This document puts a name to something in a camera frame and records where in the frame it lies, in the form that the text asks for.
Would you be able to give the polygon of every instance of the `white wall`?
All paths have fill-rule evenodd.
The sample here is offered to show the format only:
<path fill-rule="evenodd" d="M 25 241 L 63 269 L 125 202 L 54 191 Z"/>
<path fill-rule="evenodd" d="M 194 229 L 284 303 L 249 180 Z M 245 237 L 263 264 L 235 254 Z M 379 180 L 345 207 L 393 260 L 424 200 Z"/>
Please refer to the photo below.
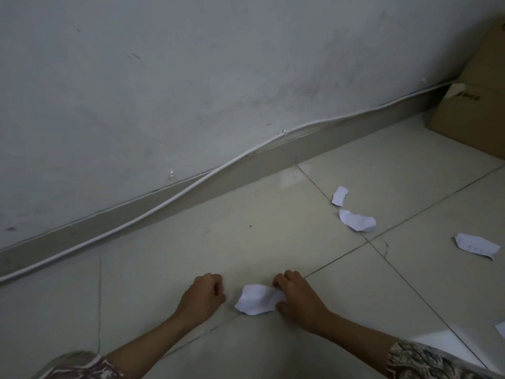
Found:
<path fill-rule="evenodd" d="M 453 76 L 503 5 L 2 0 L 0 247 Z"/>

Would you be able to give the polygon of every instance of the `forearm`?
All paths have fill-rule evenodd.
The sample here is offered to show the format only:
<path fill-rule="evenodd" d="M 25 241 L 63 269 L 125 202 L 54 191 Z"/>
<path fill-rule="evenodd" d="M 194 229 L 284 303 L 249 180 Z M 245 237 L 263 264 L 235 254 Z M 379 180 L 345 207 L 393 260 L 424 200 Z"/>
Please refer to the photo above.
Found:
<path fill-rule="evenodd" d="M 106 359 L 126 379 L 140 379 L 189 331 L 183 319 L 172 316 L 158 327 L 112 351 Z"/>
<path fill-rule="evenodd" d="M 358 325 L 329 313 L 322 319 L 319 336 L 341 346 L 382 375 L 392 378 L 386 367 L 389 350 L 398 341 L 386 333 Z"/>

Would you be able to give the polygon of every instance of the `paper scrap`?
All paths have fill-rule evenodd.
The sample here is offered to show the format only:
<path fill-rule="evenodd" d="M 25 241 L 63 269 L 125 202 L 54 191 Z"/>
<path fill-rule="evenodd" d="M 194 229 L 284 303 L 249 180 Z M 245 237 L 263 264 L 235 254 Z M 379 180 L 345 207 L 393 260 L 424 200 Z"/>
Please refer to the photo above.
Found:
<path fill-rule="evenodd" d="M 349 192 L 345 187 L 339 186 L 337 191 L 333 194 L 333 199 L 331 200 L 331 203 L 336 205 L 336 206 L 343 206 L 344 205 L 344 198 L 345 195 Z"/>
<path fill-rule="evenodd" d="M 235 308 L 247 315 L 258 315 L 275 310 L 278 302 L 286 300 L 281 290 L 263 285 L 245 285 Z"/>
<path fill-rule="evenodd" d="M 502 338 L 505 338 L 505 320 L 494 325 L 494 327 L 500 333 Z"/>
<path fill-rule="evenodd" d="M 458 247 L 472 254 L 479 254 L 493 260 L 493 254 L 500 250 L 500 246 L 489 242 L 480 236 L 458 234 L 454 237 Z"/>
<path fill-rule="evenodd" d="M 374 217 L 364 217 L 363 215 L 353 214 L 349 210 L 340 209 L 338 211 L 340 220 L 356 231 L 370 232 L 374 231 L 377 223 Z"/>

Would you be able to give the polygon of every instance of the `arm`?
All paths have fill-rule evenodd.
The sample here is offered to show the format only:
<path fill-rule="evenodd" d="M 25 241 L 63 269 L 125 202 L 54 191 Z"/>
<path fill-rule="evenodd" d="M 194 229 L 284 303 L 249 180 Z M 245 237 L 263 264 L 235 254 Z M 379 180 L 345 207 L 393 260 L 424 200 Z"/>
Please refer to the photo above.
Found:
<path fill-rule="evenodd" d="M 170 318 L 105 358 L 127 379 L 140 379 L 182 337 L 209 319 L 225 300 L 221 275 L 199 276 Z"/>
<path fill-rule="evenodd" d="M 386 365 L 389 350 L 398 338 L 332 313 L 298 271 L 278 274 L 272 283 L 287 299 L 277 304 L 279 312 L 304 330 L 338 344 L 382 375 L 393 378 Z"/>

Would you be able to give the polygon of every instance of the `hand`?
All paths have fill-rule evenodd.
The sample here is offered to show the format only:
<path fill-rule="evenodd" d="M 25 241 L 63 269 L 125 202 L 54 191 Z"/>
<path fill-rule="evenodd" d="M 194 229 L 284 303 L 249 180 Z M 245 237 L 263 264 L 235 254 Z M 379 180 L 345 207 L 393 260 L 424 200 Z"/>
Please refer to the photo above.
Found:
<path fill-rule="evenodd" d="M 287 302 L 277 303 L 277 311 L 305 331 L 321 335 L 326 321 L 333 313 L 326 308 L 300 273 L 287 270 L 284 274 L 277 274 L 272 285 L 282 290 L 287 299 Z"/>
<path fill-rule="evenodd" d="M 223 290 L 221 275 L 207 273 L 197 276 L 182 295 L 173 316 L 180 318 L 192 330 L 209 319 L 226 301 Z"/>

